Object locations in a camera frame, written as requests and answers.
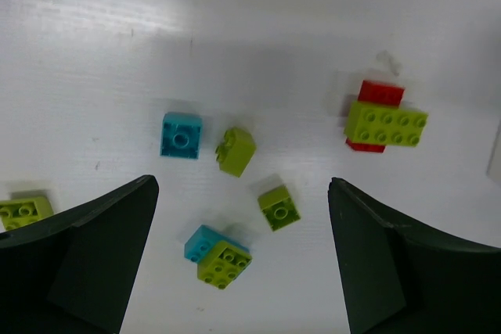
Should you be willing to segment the green 2x2 brick on blue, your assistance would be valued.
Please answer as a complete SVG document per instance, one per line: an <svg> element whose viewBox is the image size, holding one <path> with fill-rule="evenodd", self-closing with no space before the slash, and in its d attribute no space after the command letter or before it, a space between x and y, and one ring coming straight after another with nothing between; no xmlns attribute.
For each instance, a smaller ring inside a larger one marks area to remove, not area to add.
<svg viewBox="0 0 501 334"><path fill-rule="evenodd" d="M252 256L221 240L197 265L197 278L217 289L226 289L250 264Z"/></svg>

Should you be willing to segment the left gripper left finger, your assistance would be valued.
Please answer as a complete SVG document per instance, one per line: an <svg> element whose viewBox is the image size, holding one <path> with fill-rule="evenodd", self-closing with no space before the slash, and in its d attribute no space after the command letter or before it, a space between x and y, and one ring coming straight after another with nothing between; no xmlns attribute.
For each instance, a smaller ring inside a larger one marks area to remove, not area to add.
<svg viewBox="0 0 501 334"><path fill-rule="evenodd" d="M1 234L3 333L118 333L157 206L143 175Z"/></svg>

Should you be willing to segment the green 2x4 lego brick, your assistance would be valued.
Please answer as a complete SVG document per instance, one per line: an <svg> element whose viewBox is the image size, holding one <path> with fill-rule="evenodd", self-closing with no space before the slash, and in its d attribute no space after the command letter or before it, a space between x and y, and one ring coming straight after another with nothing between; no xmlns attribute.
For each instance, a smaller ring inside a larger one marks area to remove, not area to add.
<svg viewBox="0 0 501 334"><path fill-rule="evenodd" d="M428 113L355 101L344 135L354 143L416 147L427 125Z"/></svg>

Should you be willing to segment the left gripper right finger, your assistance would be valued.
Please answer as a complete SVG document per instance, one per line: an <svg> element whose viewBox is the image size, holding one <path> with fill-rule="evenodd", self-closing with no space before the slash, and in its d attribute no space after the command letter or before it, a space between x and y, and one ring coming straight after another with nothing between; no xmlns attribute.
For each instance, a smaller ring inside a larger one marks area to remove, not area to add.
<svg viewBox="0 0 501 334"><path fill-rule="evenodd" d="M341 178L328 190L352 333L498 333L500 250L432 228Z"/></svg>

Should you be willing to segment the green lego brick far left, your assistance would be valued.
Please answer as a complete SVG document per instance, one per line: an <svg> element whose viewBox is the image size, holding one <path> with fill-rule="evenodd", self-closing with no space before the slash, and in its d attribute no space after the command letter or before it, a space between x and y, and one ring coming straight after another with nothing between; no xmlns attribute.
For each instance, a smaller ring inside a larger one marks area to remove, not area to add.
<svg viewBox="0 0 501 334"><path fill-rule="evenodd" d="M4 200L0 207L1 221L6 231L25 227L54 214L50 202L44 196Z"/></svg>

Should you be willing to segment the green upside-down lego brick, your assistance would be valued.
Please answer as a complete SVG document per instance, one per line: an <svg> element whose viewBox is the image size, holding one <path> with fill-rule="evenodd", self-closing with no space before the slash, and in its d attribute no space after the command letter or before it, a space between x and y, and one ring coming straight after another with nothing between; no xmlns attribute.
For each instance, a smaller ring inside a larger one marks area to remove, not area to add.
<svg viewBox="0 0 501 334"><path fill-rule="evenodd" d="M301 219L285 185L280 185L260 195L258 205L273 232Z"/></svg>

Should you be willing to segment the blue brick under green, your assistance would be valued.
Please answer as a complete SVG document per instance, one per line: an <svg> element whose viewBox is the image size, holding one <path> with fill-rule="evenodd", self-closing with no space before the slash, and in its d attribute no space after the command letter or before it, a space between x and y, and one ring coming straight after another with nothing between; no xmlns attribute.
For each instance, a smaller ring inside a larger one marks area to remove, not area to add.
<svg viewBox="0 0 501 334"><path fill-rule="evenodd" d="M226 241L230 244L249 253L249 249L234 239L223 235L221 232L202 224L185 243L184 257L195 264L199 264L202 259L211 251L219 241Z"/></svg>

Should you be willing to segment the blue square lego brick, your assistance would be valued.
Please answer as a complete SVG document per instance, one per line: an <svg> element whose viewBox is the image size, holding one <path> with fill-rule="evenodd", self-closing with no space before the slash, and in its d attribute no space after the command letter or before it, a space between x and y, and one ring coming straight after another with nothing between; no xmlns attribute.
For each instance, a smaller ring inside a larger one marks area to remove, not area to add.
<svg viewBox="0 0 501 334"><path fill-rule="evenodd" d="M196 160L203 130L201 117L190 113L164 115L160 137L160 155Z"/></svg>

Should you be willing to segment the green tilted lego brick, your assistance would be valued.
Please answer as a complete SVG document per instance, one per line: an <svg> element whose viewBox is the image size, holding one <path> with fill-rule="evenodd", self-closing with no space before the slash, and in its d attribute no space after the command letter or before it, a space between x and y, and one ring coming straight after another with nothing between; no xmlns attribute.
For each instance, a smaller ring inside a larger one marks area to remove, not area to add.
<svg viewBox="0 0 501 334"><path fill-rule="evenodd" d="M215 150L219 169L239 178L250 163L257 146L252 135L240 128L229 128Z"/></svg>

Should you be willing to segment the red brick under green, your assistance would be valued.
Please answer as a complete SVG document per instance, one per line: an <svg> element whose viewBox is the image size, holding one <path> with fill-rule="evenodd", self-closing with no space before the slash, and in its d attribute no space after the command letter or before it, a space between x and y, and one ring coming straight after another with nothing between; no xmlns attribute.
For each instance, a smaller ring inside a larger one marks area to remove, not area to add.
<svg viewBox="0 0 501 334"><path fill-rule="evenodd" d="M405 89L402 86L383 81L363 80L359 91L358 100L384 106L399 107ZM345 143L355 152L360 153L383 153L385 145L367 143L355 143L346 138Z"/></svg>

